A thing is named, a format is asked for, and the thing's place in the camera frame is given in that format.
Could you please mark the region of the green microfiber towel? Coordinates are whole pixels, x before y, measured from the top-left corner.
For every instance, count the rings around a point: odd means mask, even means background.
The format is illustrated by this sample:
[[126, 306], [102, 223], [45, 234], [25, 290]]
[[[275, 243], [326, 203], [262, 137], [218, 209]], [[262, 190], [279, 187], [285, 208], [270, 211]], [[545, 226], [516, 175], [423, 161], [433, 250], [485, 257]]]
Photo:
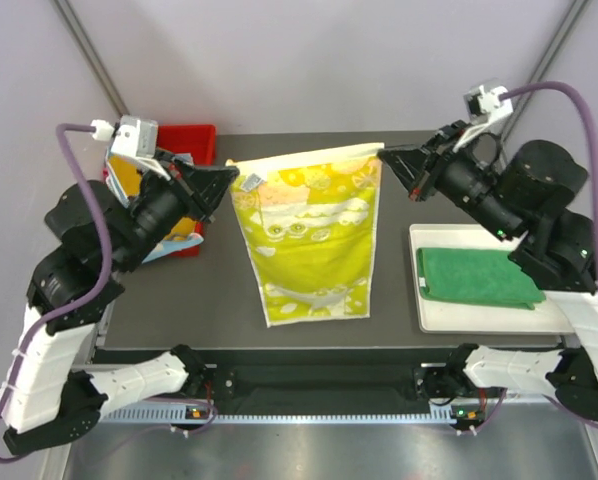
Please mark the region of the green microfiber towel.
[[522, 310], [546, 300], [503, 250], [424, 247], [416, 250], [416, 263], [427, 300]]

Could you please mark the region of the yellow green patterned towel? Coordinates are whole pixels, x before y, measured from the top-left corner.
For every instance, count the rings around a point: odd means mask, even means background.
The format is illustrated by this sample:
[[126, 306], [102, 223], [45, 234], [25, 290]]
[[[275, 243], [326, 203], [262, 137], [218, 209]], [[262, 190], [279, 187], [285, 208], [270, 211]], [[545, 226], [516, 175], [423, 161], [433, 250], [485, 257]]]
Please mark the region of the yellow green patterned towel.
[[268, 326], [370, 315], [380, 143], [227, 160]]

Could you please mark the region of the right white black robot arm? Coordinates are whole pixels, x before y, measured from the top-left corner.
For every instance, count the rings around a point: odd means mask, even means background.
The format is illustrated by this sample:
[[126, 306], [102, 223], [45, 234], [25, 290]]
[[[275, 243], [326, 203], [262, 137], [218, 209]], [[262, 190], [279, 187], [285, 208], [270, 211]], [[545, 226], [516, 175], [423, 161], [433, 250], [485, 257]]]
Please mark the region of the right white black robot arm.
[[386, 147], [379, 159], [416, 202], [441, 194], [501, 241], [515, 241], [517, 266], [565, 314], [575, 348], [541, 352], [464, 343], [428, 373], [428, 395], [465, 397], [497, 388], [540, 394], [598, 423], [598, 232], [596, 222], [570, 209], [588, 178], [560, 145], [523, 144], [496, 171], [462, 143], [466, 123], [443, 127], [421, 145]]

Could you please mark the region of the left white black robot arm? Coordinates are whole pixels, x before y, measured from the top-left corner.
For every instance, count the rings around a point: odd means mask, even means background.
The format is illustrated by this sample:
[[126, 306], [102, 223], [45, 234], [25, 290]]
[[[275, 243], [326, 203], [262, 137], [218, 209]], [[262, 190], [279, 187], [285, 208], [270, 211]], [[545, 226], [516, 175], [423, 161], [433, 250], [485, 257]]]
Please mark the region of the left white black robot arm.
[[209, 220], [239, 174], [234, 166], [197, 167], [171, 155], [161, 165], [165, 174], [145, 173], [128, 204], [103, 182], [84, 180], [46, 214], [59, 246], [33, 272], [24, 332], [0, 387], [10, 461], [71, 443], [132, 403], [191, 397], [205, 387], [205, 365], [185, 345], [106, 373], [73, 369], [82, 343], [124, 291], [116, 274], [140, 266], [181, 219]]

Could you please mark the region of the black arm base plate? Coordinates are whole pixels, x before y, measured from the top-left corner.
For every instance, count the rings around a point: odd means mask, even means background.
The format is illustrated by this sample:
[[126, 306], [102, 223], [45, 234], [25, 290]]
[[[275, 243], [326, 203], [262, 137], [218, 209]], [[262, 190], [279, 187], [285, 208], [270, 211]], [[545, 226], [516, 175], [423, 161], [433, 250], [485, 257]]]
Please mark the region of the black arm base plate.
[[173, 351], [192, 373], [185, 392], [209, 389], [221, 413], [408, 413], [430, 400], [479, 395], [446, 372], [449, 348]]

